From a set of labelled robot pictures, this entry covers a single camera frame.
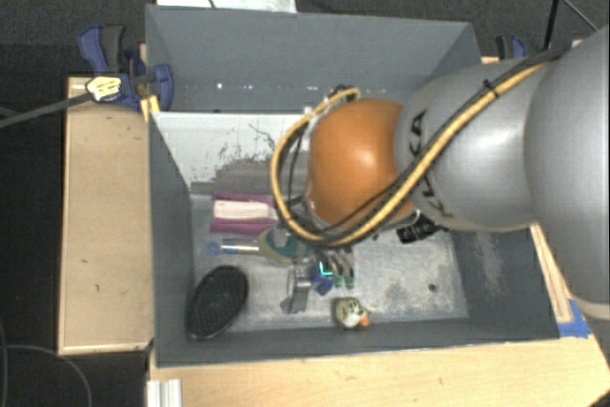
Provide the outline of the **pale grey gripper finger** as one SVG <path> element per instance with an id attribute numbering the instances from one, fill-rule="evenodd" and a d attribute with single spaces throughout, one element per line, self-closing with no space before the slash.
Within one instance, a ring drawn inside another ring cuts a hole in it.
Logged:
<path id="1" fill-rule="evenodd" d="M 305 269 L 292 269 L 288 274 L 289 292 L 309 292 L 313 282 L 310 273 Z"/>
<path id="2" fill-rule="evenodd" d="M 306 293 L 293 292 L 286 296 L 280 303 L 282 313 L 285 315 L 293 315 L 306 310 Z"/>

